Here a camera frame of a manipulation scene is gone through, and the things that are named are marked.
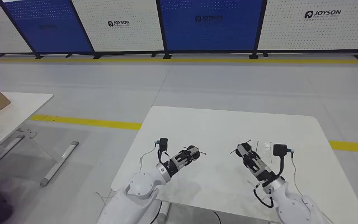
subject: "black cable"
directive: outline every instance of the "black cable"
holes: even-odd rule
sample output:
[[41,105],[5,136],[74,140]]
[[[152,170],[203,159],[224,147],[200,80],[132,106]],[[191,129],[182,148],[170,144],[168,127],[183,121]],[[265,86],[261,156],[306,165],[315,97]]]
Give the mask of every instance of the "black cable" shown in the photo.
[[222,220],[220,219],[219,215],[216,212],[214,212],[214,213],[215,213],[216,216],[218,216],[220,224],[222,224]]
[[153,221],[150,222],[150,224],[153,224],[153,222],[154,222],[154,221],[157,219],[157,217],[159,216],[159,212],[161,211],[162,204],[163,204],[163,202],[161,202],[161,206],[159,207],[159,211],[158,211],[157,215],[155,216],[155,218],[153,219]]
[[268,205],[268,204],[266,204],[265,202],[263,202],[263,201],[261,200],[261,198],[259,198],[259,197],[257,196],[257,194],[256,194],[256,189],[253,190],[253,194],[254,194],[254,195],[256,196],[256,198],[257,198],[264,206],[266,206],[267,208],[273,208],[273,207],[274,207],[274,201],[272,200],[272,197],[270,197],[271,205]]

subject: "blue pegboard panel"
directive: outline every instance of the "blue pegboard panel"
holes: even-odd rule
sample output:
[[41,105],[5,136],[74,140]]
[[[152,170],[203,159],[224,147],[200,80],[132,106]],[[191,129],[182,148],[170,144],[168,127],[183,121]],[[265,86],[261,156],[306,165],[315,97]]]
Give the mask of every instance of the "blue pegboard panel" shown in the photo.
[[263,0],[160,0],[168,50],[253,50]]
[[24,0],[4,3],[36,52],[91,52],[70,0]]

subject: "pegboard wall panel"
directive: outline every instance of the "pegboard wall panel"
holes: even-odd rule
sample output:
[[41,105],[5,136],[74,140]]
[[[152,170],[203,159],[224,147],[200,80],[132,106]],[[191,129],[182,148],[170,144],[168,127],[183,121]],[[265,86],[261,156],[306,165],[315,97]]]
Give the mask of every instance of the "pegboard wall panel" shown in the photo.
[[73,0],[98,52],[163,50],[155,0]]
[[92,51],[70,0],[24,0],[4,5],[36,52]]
[[29,46],[0,7],[0,53],[28,53]]
[[262,0],[160,0],[168,50],[253,50]]
[[268,0],[258,49],[358,49],[358,1]]

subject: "white pegboard panel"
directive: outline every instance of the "white pegboard panel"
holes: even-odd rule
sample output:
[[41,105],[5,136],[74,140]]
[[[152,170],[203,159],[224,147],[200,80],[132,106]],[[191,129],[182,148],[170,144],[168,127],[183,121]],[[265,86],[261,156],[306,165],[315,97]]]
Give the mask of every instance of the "white pegboard panel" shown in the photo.
[[268,0],[258,49],[358,49],[358,0]]
[[156,0],[73,0],[98,52],[163,50]]
[[0,7],[0,53],[29,52],[31,49]]

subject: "cardboard box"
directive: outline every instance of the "cardboard box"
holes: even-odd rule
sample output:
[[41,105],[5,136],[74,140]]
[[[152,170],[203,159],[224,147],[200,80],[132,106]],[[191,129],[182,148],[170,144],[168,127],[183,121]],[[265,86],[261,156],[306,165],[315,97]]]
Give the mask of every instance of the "cardboard box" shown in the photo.
[[11,102],[9,101],[4,94],[0,92],[0,110],[2,110],[5,106],[9,105]]

